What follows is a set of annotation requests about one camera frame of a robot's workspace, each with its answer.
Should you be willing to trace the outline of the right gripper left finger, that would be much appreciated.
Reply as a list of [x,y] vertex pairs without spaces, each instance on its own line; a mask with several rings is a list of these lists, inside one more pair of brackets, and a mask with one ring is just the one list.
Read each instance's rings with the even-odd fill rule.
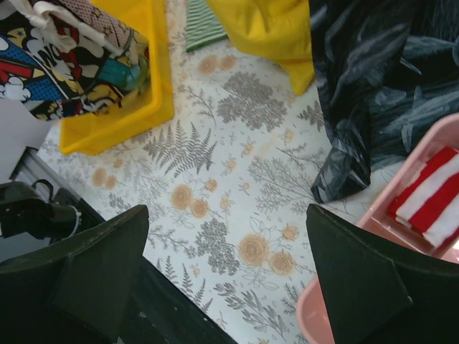
[[1,263],[2,343],[116,343],[148,234],[132,209]]

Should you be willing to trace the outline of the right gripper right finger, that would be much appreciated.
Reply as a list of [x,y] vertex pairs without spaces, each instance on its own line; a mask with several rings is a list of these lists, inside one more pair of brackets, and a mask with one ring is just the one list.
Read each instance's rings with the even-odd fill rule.
[[458,264],[316,204],[306,228],[335,343],[458,342]]

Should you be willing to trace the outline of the colourful comic print shorts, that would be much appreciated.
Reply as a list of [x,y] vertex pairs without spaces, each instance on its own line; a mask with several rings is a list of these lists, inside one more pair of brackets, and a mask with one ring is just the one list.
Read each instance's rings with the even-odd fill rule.
[[1,99],[39,120],[105,114],[142,83],[147,48],[89,1],[2,1]]

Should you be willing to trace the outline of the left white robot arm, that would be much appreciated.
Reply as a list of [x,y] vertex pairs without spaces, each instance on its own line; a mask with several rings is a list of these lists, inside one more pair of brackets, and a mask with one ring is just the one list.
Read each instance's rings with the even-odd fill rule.
[[1,237],[28,233],[36,239],[61,240],[76,233],[82,214],[71,205],[53,201],[53,185],[39,179],[1,184]]

